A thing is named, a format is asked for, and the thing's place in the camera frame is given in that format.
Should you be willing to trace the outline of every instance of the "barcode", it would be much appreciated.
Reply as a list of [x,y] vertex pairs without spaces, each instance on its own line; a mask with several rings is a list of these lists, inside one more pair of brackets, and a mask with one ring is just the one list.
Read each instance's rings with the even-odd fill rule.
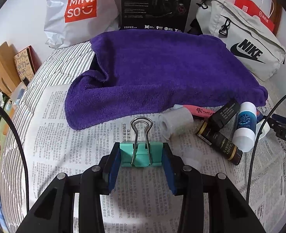
[[245,11],[245,12],[248,12],[248,8],[249,8],[249,7],[243,5],[242,10]]
[[203,136],[198,135],[198,137],[200,137],[204,142],[206,142],[207,144],[211,145],[210,141],[208,141],[207,139],[205,139]]

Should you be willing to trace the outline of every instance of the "pink tube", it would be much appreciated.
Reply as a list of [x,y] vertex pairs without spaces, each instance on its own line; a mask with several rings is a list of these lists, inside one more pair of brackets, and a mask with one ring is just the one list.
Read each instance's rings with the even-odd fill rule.
[[197,117],[209,118],[212,114],[214,114],[213,110],[205,109],[194,105],[183,105],[183,107],[187,108],[192,115]]

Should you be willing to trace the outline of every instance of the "brown tube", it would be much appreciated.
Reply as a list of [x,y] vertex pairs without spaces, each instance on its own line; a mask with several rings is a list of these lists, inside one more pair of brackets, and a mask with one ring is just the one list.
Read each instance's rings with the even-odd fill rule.
[[243,152],[221,133],[212,130],[206,121],[198,126],[196,135],[234,165],[240,163]]

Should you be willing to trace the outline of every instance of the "white nike bag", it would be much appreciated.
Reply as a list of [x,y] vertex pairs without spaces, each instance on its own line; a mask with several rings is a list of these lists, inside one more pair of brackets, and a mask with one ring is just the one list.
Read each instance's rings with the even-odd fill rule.
[[47,0],[46,44],[58,49],[85,42],[106,31],[117,16],[114,0]]
[[196,18],[203,34],[220,38],[253,74],[265,81],[285,59],[285,48],[257,17],[226,0],[202,0]]

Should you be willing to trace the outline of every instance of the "black box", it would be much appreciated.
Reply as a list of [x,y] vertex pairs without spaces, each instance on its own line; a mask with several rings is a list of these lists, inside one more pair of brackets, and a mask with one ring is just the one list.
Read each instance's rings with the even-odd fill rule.
[[122,0],[121,29],[184,32],[191,0]]

